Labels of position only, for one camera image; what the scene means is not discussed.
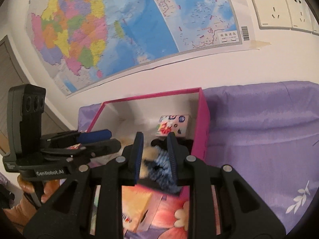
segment blue knitted fabric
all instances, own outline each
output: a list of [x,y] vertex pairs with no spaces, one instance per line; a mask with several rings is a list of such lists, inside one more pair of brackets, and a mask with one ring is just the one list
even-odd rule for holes
[[149,172],[148,177],[152,181],[157,182],[164,191],[169,193],[181,191],[181,187],[178,187],[173,181],[168,152],[159,146],[155,146],[155,148],[159,151],[158,157],[151,162],[147,160],[144,161]]

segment leaf pattern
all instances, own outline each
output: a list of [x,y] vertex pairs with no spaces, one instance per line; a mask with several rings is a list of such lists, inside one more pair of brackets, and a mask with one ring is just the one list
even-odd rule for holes
[[309,181],[307,182],[305,189],[298,190],[298,193],[303,194],[303,195],[299,195],[293,199],[294,202],[296,202],[296,204],[289,206],[286,210],[286,214],[290,213],[293,209],[294,209],[293,214],[296,214],[299,207],[303,206],[306,203],[307,194],[310,195],[310,192],[308,189],[308,184],[309,184]]

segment map of china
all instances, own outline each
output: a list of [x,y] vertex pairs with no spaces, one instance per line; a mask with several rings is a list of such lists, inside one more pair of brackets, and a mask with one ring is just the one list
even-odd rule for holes
[[41,16],[31,14],[33,43],[47,63],[65,60],[75,75],[81,67],[98,70],[107,39],[104,10],[103,0],[49,0]]

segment purple bedspread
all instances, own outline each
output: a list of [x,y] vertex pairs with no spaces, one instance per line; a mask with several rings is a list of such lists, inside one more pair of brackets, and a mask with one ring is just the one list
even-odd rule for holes
[[[211,113],[206,162],[232,165],[289,232],[319,187],[319,85],[291,81],[204,94]],[[99,106],[80,109],[79,130]]]

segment barcode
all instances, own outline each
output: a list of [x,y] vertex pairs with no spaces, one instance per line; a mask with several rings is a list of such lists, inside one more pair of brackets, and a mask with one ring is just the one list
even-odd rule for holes
[[241,31],[242,31],[242,36],[244,38],[244,41],[249,40],[248,27],[247,26],[242,26],[241,27]]

